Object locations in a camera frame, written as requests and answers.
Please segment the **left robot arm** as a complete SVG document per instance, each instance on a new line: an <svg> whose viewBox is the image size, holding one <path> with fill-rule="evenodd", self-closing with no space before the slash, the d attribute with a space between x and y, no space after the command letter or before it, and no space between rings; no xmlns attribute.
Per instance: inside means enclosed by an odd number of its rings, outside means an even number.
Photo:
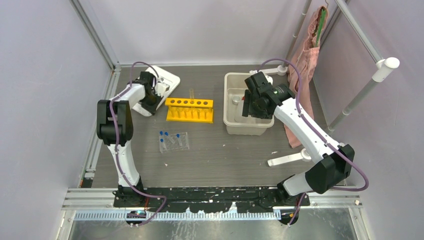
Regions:
<svg viewBox="0 0 424 240"><path fill-rule="evenodd" d="M161 97L156 94L156 76L142 71L130 80L126 88L111 99L101 99L96 106L96 134L110 150L118 173L116 200L141 206L152 194L144 192L131 148L134 125L131 109L137 103L146 103L148 110L156 111Z"/></svg>

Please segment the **small white cup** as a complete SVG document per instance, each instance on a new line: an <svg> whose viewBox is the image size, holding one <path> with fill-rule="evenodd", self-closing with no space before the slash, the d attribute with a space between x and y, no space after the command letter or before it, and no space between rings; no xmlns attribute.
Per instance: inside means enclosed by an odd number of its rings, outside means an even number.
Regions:
<svg viewBox="0 0 424 240"><path fill-rule="evenodd" d="M231 102L233 105L237 106L242 101L242 97L239 95L232 95Z"/></svg>

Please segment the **clear glass test tube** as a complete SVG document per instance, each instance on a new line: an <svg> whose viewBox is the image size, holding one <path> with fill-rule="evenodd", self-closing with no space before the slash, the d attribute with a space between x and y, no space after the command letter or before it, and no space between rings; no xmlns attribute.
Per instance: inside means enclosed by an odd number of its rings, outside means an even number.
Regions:
<svg viewBox="0 0 424 240"><path fill-rule="evenodd" d="M195 98L195 92L193 88L189 89L189 98L193 100Z"/></svg>

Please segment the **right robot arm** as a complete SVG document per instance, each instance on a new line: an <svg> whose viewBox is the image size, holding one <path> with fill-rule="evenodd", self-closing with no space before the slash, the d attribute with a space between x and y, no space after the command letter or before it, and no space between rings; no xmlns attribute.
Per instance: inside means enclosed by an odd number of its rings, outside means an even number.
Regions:
<svg viewBox="0 0 424 240"><path fill-rule="evenodd" d="M306 192L323 194L350 176L354 149L341 145L312 120L296 102L295 94L284 84L273 86L263 72L245 79L243 117L276 118L295 135L314 163L309 170L292 175L277 184L277 198L291 205Z"/></svg>

